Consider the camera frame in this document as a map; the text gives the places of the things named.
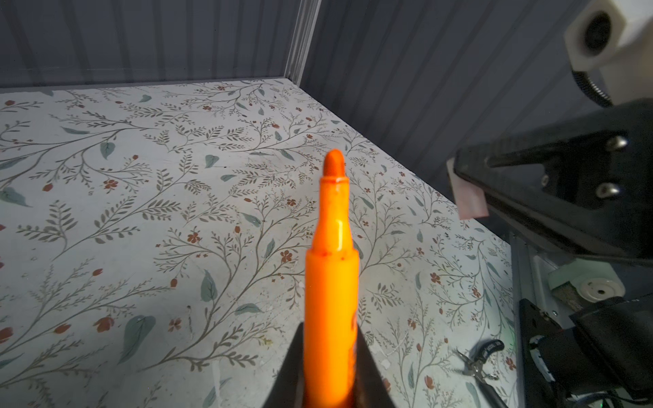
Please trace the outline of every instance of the cable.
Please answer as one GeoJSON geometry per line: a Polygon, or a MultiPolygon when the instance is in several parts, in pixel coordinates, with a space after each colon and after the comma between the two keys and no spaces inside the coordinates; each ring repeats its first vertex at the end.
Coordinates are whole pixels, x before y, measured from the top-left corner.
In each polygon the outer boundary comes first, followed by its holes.
{"type": "Polygon", "coordinates": [[[600,393],[600,394],[590,394],[588,396],[585,396],[574,403],[573,408],[585,408],[588,406],[588,404],[598,401],[598,400],[611,400],[613,403],[615,401],[625,401],[634,405],[646,405],[648,403],[651,403],[653,401],[653,398],[648,398],[647,400],[629,400],[627,398],[623,398],[617,395],[610,395],[606,393],[600,393]]]}
{"type": "Polygon", "coordinates": [[[571,70],[571,75],[576,85],[589,99],[592,99],[597,105],[602,108],[609,108],[613,105],[610,95],[606,94],[599,88],[584,71],[571,70]]]}
{"type": "Polygon", "coordinates": [[[610,395],[610,396],[612,396],[612,397],[616,397],[616,398],[612,399],[613,407],[614,407],[614,408],[624,408],[624,404],[622,404],[621,401],[619,401],[619,400],[617,399],[617,398],[619,397],[619,395],[616,393],[616,391],[614,391],[614,390],[608,390],[608,391],[606,391],[606,392],[608,393],[608,395],[610,395]]]}

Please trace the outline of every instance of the bolt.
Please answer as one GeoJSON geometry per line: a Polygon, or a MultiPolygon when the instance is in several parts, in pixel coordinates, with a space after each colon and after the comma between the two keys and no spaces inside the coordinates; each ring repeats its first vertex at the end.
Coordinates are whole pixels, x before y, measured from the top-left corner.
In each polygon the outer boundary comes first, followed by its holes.
{"type": "Polygon", "coordinates": [[[628,139],[618,135],[608,139],[605,143],[606,151],[618,151],[628,146],[628,139]]]}
{"type": "Polygon", "coordinates": [[[601,183],[596,187],[596,196],[598,198],[612,198],[621,193],[621,189],[614,183],[601,183]]]}

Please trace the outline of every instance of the table surface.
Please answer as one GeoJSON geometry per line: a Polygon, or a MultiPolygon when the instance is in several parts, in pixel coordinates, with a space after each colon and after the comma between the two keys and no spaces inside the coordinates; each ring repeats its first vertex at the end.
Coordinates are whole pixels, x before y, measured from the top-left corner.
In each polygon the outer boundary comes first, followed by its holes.
{"type": "Polygon", "coordinates": [[[510,247],[285,79],[2,95],[0,401],[258,407],[345,153],[358,323],[397,407],[512,407],[510,247]]]}

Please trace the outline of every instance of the orange marker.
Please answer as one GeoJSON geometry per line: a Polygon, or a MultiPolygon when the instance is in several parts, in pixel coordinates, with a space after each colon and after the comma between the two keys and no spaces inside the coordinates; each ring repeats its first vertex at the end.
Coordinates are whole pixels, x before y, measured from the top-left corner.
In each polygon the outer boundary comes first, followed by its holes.
{"type": "Polygon", "coordinates": [[[351,408],[356,372],[358,251],[349,228],[349,179],[340,150],[325,158],[319,218],[306,252],[304,380],[309,408],[351,408]]]}

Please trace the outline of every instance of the corrugated wall panel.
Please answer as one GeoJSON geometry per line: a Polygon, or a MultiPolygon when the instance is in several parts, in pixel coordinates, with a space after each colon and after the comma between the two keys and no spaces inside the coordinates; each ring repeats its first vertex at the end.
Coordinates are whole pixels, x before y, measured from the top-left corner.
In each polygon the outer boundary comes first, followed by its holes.
{"type": "Polygon", "coordinates": [[[300,0],[3,0],[0,87],[283,76],[300,0]]]}
{"type": "Polygon", "coordinates": [[[597,109],[571,78],[562,38],[585,4],[325,1],[301,85],[451,197],[445,160],[459,147],[597,109]]]}

